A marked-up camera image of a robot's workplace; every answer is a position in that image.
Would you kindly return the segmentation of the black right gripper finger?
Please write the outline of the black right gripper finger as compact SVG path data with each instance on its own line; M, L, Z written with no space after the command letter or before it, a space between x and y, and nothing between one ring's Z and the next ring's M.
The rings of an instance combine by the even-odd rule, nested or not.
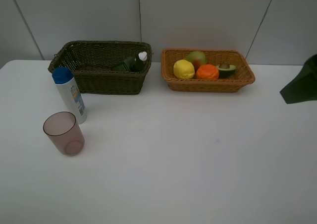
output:
M317 55L306 60L298 75L280 91L280 94L286 104L317 100Z

